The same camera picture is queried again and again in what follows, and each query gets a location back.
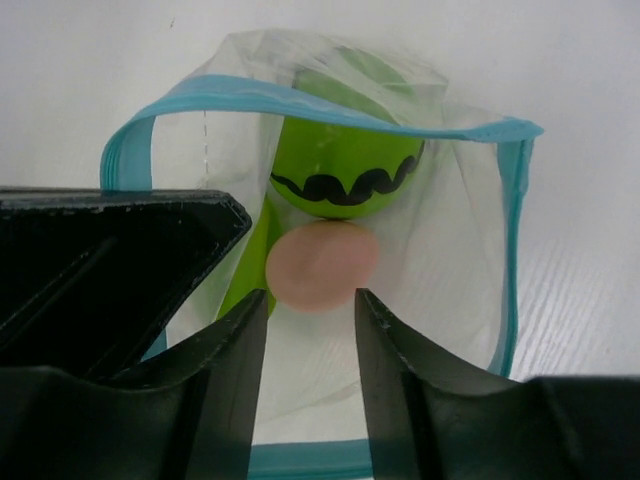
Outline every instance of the clear plastic bag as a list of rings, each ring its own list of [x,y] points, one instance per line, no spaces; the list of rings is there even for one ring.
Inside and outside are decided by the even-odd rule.
[[[347,165],[352,177],[359,169],[385,167],[371,160],[377,141],[371,135],[420,145],[417,166],[391,200],[346,215],[372,230],[381,245],[368,287],[429,338],[508,375],[517,333],[518,220],[541,129],[449,103],[446,89],[447,81],[428,65],[358,42],[285,30],[233,34],[211,60],[114,135],[103,157],[102,185],[223,190],[248,210],[254,233],[267,208],[281,233],[314,218],[270,181],[289,119],[365,132],[350,151],[353,160],[345,154],[333,167],[340,172]],[[396,162],[389,167],[393,179],[398,159],[390,162]],[[181,308],[167,328],[169,345],[224,310],[249,241]],[[340,478],[367,475],[354,338],[353,304],[323,314],[275,305],[254,443],[281,445],[255,449],[253,476],[285,476],[282,469],[302,478],[314,468]],[[304,464],[305,455],[315,466]]]

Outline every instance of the pink ball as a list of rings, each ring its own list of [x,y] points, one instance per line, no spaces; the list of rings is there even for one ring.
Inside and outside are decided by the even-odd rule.
[[[267,284],[279,302],[300,312],[322,312],[349,301],[366,286],[379,245],[369,230],[320,220],[283,235],[267,257]]]

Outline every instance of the black wavy line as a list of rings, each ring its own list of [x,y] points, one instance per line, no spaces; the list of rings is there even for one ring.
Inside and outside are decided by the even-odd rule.
[[[333,205],[353,207],[369,200],[374,192],[389,194],[400,188],[405,178],[418,167],[423,150],[424,142],[420,145],[417,156],[409,155],[402,161],[393,180],[382,168],[367,170],[356,179],[349,193],[345,191],[340,180],[333,175],[311,175],[305,180],[302,189],[292,180],[275,173],[271,174],[271,178],[304,200],[310,202],[329,200]]]

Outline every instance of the black plastic part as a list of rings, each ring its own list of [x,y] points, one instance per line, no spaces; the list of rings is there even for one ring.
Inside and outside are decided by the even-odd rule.
[[[266,295],[105,385],[0,368],[0,478],[246,479]]]
[[[452,355],[371,292],[356,338],[378,480],[640,479],[640,380],[519,384]]]
[[[220,192],[0,191],[0,366],[135,365],[250,226]]]

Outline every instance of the white surface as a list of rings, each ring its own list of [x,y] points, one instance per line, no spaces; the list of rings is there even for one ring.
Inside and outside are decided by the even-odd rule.
[[[519,378],[640,372],[640,4],[531,0],[5,0],[0,183],[97,186],[104,142],[269,26],[397,42],[470,104],[536,121]]]

